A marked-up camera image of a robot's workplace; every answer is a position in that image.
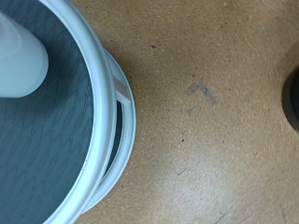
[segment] white cylinder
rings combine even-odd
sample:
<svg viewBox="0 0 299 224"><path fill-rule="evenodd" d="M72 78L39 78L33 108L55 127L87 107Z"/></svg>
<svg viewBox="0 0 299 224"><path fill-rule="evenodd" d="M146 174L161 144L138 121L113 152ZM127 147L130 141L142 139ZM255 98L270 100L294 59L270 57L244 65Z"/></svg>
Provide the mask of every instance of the white cylinder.
<svg viewBox="0 0 299 224"><path fill-rule="evenodd" d="M42 43L0 12L0 97L23 97L35 91L48 68Z"/></svg>

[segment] white plastic rim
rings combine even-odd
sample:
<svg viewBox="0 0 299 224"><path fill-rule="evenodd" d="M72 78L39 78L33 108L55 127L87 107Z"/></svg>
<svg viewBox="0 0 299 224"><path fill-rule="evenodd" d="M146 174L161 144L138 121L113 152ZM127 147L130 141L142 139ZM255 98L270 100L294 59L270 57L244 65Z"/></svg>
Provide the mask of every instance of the white plastic rim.
<svg viewBox="0 0 299 224"><path fill-rule="evenodd" d="M60 19L77 42L93 86L93 135L86 161L74 187L45 222L73 223L98 204L120 179L135 141L135 102L121 68L102 47L78 10L64 0L40 2ZM105 174L116 132L117 101L121 103L122 111L121 140L117 155Z"/></svg>
<svg viewBox="0 0 299 224"><path fill-rule="evenodd" d="M74 223L105 173L116 132L116 92L107 56L92 29L65 0L40 0L75 39L93 86L93 134L86 161L64 201L45 223Z"/></svg>
<svg viewBox="0 0 299 224"><path fill-rule="evenodd" d="M122 133L121 141L119 144L119 150L111 167L104 176L101 184L97 188L96 192L94 193L90 202L87 204L86 208L84 209L84 212L90 210L95 205L97 205L102 199L104 199L104 197L112 190L112 188L118 182L130 159L135 142L136 112L132 90L120 66L108 52L107 58L111 66L113 76L128 90L130 101L128 102L122 100L122 98L117 97L118 100L121 102L122 107Z"/></svg>

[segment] dark object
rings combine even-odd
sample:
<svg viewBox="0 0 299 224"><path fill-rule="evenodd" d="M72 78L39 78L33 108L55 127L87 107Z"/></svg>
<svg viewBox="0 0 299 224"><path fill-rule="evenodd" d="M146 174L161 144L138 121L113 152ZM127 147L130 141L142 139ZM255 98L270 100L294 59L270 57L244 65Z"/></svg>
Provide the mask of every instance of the dark object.
<svg viewBox="0 0 299 224"><path fill-rule="evenodd" d="M71 190L86 159L92 84L74 38L44 5L0 1L0 10L34 34L50 60L35 92L0 98L0 223L42 223Z"/></svg>
<svg viewBox="0 0 299 224"><path fill-rule="evenodd" d="M291 126L299 131L299 67L287 78L282 91L282 107Z"/></svg>

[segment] textured lid surface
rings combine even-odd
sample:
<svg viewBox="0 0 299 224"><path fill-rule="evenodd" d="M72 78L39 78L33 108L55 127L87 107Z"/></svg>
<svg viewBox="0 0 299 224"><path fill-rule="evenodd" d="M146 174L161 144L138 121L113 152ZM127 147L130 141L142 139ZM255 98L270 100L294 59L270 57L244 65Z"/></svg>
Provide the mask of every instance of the textured lid surface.
<svg viewBox="0 0 299 224"><path fill-rule="evenodd" d="M93 92L71 34L36 0L0 1L0 10L47 49L43 84L19 99L0 98L0 223L41 223L64 200L86 159Z"/></svg>

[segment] stain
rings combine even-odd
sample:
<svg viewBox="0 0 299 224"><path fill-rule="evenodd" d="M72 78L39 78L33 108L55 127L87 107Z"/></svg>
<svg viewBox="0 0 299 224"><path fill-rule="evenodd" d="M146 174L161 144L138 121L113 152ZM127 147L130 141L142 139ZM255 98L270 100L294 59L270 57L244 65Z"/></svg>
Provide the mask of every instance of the stain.
<svg viewBox="0 0 299 224"><path fill-rule="evenodd" d="M193 82L193 84L185 91L188 96L194 96L197 92L201 92L203 96L205 96L206 100L209 102L211 106L214 106L217 103L216 97L212 94L212 92L208 89L208 87L204 84L204 79L201 78L197 82ZM187 110L189 115L192 114L193 110L198 107L199 104Z"/></svg>
<svg viewBox="0 0 299 224"><path fill-rule="evenodd" d="M254 158L254 160L256 160L256 156L258 155L258 153L257 152L253 152L253 158Z"/></svg>
<svg viewBox="0 0 299 224"><path fill-rule="evenodd" d="M194 107L192 107L192 108L190 108L189 110L187 110L187 113L189 114L190 117L193 115L194 110L195 110L198 106L199 106L199 104L198 104L198 105L195 105Z"/></svg>
<svg viewBox="0 0 299 224"><path fill-rule="evenodd" d="M216 222L215 224L218 224L222 221L222 219L226 216L226 214L222 215Z"/></svg>

